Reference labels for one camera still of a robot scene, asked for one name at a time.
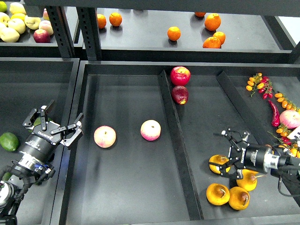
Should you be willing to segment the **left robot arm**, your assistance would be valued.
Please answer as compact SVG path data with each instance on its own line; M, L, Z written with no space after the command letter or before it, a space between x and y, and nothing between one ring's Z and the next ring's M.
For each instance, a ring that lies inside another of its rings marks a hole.
M48 119L53 101L31 110L23 122L30 135L19 147L22 157L0 170L0 223L16 225L17 211L24 195L34 184L42 184L53 177L55 169L50 163L61 144L70 149L83 135L80 113L75 121L62 126Z

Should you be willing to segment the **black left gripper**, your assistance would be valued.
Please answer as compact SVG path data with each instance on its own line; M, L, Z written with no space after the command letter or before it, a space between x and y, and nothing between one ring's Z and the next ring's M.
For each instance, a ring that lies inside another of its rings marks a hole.
M53 104L54 99L40 108L33 108L23 121L22 125L33 132L20 147L20 153L23 154L20 165L45 164L58 145L70 150L83 135L82 112L67 126L60 127L52 121L48 122L48 113L53 109ZM40 125L34 126L37 118L40 118Z

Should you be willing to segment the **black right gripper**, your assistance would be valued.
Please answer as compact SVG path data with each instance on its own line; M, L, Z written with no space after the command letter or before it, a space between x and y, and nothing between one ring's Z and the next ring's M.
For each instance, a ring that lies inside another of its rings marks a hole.
M250 132L242 133L227 129L221 133L213 133L214 136L224 137L231 144L229 148L229 161L213 162L209 161L209 169L214 173L228 173L231 165L236 172L229 175L232 179L243 179L242 171L248 169L251 171L267 174L273 169L272 148L266 145L252 144L248 142Z

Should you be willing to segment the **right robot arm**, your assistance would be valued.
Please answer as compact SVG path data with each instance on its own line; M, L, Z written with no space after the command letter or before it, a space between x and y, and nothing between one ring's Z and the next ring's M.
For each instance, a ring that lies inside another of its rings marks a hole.
M225 162L209 162L220 172L220 176L241 180L245 169L278 178L277 189L286 197L300 197L300 159L293 157L278 145L267 146L249 143L250 132L232 129L220 134L230 143Z

